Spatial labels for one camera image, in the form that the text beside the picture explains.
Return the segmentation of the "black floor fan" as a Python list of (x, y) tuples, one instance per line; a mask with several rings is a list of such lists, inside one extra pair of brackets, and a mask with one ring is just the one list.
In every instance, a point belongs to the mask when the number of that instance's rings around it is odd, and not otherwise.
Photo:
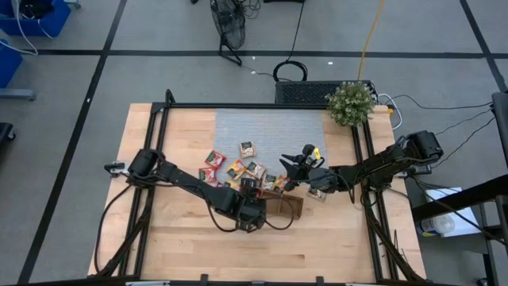
[(238, 66), (242, 60), (237, 55), (245, 39), (245, 17), (238, 0), (210, 0), (214, 24), (220, 37), (218, 55)]

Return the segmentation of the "white labelled can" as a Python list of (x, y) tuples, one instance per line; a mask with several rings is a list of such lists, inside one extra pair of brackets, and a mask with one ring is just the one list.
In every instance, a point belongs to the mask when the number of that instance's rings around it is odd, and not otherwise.
[(424, 237), (448, 234), (456, 228), (453, 218), (446, 214), (422, 219), (416, 222), (415, 226), (418, 233)]

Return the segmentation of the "black metal shelf frame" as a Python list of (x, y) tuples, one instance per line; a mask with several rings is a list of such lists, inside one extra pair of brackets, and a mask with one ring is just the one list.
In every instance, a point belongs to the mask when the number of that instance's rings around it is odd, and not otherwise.
[[(508, 167), (508, 90), (496, 92), (491, 97), (494, 119)], [(429, 203), (416, 207), (413, 215), (417, 220), (435, 218), (490, 201), (495, 203), (499, 224), (480, 227), (479, 230), (488, 242), (498, 239), (508, 256), (508, 174), (442, 199), (432, 199)]]

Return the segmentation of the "white paper sheet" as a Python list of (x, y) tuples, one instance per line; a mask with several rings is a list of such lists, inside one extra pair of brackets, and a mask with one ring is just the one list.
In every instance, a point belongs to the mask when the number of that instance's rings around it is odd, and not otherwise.
[[(442, 199), (449, 195), (454, 195), (456, 193), (462, 192), (461, 187), (453, 187), (453, 188), (439, 188), (439, 189), (430, 189), (425, 191), (425, 198), (428, 203), (431, 203), (434, 200)], [(448, 234), (437, 235), (443, 238), (469, 235), (469, 234), (479, 234), (480, 231), (474, 227), (468, 221), (479, 226), (478, 221), (476, 220), (472, 210), (470, 207), (466, 207), (464, 209), (458, 210), (456, 213), (451, 211), (445, 213), (445, 215), (449, 215), (453, 218), (456, 224), (456, 228), (453, 232)]]

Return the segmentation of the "wooden tea organizer box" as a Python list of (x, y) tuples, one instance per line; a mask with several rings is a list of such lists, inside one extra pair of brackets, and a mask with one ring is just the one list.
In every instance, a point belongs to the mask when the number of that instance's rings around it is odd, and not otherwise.
[(262, 198), (267, 201), (267, 213), (269, 215), (294, 219), (300, 219), (302, 216), (304, 199), (301, 197), (275, 191), (264, 191)]

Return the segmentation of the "black caster foot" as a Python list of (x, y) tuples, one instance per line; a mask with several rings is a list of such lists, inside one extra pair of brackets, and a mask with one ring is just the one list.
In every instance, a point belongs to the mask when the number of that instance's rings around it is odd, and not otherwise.
[(0, 122), (0, 144), (13, 141), (16, 134), (13, 131), (13, 125), (7, 122)]

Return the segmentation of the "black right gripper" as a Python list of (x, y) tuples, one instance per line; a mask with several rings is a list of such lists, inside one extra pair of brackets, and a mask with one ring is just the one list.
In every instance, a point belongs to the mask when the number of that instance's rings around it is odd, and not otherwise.
[(289, 163), (287, 160), (279, 160), (287, 171), (284, 191), (293, 191), (299, 183), (309, 184), (313, 189), (327, 194), (337, 191), (337, 175), (328, 168), (322, 167), (323, 160), (312, 160), (307, 163), (307, 156), (304, 154), (296, 156), (282, 154), (282, 157), (290, 161)]

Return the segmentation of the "grey woven placemat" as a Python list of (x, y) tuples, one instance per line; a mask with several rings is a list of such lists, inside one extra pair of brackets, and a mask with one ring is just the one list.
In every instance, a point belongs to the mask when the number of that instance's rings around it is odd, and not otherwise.
[(256, 156), (244, 159), (245, 164), (255, 161), (272, 176), (281, 176), (286, 169), (279, 162), (283, 154), (296, 156), (305, 145), (318, 148), (327, 157), (321, 110), (216, 110), (214, 150), (226, 156), (217, 172), (217, 179), (229, 178), (227, 168), (241, 158), (240, 144), (250, 141)]

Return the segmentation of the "black table frame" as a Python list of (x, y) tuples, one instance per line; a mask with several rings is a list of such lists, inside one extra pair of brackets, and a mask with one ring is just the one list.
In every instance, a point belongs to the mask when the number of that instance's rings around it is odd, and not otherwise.
[[(203, 156), (212, 150), (217, 137), (217, 110), (291, 110), (292, 114), (303, 115), (304, 110), (322, 110), (324, 107), (311, 105), (278, 105), (274, 103), (184, 103), (171, 104), (164, 134), (163, 151), (170, 162), (184, 171), (201, 168)], [(123, 135), (115, 159), (133, 159), (144, 145), (152, 103), (132, 103), (124, 120)], [(319, 111), (314, 126), (323, 127), (321, 132), (327, 148), (326, 162), (332, 164), (356, 163), (356, 146), (365, 144), (367, 139), (359, 135), (353, 138), (351, 129), (339, 127), (328, 118), (325, 111)], [(269, 226), (250, 234), (235, 232), (227, 234), (213, 226), (205, 203), (186, 191), (174, 188), (147, 191), (154, 197), (152, 213), (147, 231), (142, 230), (143, 242), (135, 238), (135, 246), (129, 249), (127, 270), (135, 274), (117, 276), (92, 276), (93, 262), (90, 263), (90, 282), (85, 285), (126, 286), (137, 281), (166, 281), (168, 286), (177, 284), (199, 285), (201, 277), (206, 285), (212, 284), (273, 284), (321, 283), (370, 284), (390, 277), (388, 254), (380, 238), (371, 247), (371, 233), (366, 214), (360, 203), (350, 203), (349, 197), (335, 195), (330, 201), (319, 203), (310, 199), (304, 202), (305, 218), (297, 220), (289, 230), (277, 231)], [(132, 224), (130, 218), (133, 204), (143, 202), (144, 191), (136, 197), (134, 193), (122, 196), (111, 208), (112, 217), (106, 217), (102, 230), (105, 244), (99, 246), (99, 261), (113, 256), (124, 241), (126, 231)], [(422, 279), (426, 279), (425, 268), (414, 227), (409, 200), (395, 192), (384, 192), (383, 201), (387, 213), (387, 225), (391, 234), (398, 232), (399, 253), (404, 250), (408, 265)], [(379, 255), (381, 272), (375, 274), (374, 248)]]

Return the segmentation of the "black computer case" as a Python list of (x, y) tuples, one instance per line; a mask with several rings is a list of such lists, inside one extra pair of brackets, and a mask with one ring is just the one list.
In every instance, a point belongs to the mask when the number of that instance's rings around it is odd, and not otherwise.
[(326, 106), (326, 95), (334, 94), (343, 83), (344, 81), (278, 82), (275, 85), (275, 102)]

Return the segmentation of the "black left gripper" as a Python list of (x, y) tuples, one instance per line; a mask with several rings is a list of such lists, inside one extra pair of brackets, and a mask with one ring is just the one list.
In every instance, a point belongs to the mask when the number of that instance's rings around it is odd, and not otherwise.
[(266, 221), (267, 202), (258, 197), (256, 179), (241, 178), (241, 194), (247, 198), (239, 209), (235, 223), (236, 230), (251, 233), (261, 229)]

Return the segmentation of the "grey metal foot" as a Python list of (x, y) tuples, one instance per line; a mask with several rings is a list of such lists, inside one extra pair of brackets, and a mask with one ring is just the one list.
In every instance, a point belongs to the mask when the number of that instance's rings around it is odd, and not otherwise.
[(25, 99), (35, 101), (37, 95), (30, 89), (0, 88), (0, 99)]

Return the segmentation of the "potted green plant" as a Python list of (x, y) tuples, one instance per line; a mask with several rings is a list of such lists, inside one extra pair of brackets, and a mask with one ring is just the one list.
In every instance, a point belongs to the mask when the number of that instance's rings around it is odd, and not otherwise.
[(375, 106), (368, 85), (358, 81), (342, 83), (325, 100), (329, 116), (341, 126), (363, 125)]

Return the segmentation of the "blue plastic bin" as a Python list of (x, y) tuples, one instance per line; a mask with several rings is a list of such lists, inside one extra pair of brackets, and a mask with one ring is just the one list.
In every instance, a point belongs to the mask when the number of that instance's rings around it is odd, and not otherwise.
[(0, 88), (8, 86), (22, 62), (18, 51), (6, 47), (7, 41), (0, 39)]
[(0, 0), (0, 29), (10, 36), (57, 37), (71, 9), (64, 0)]

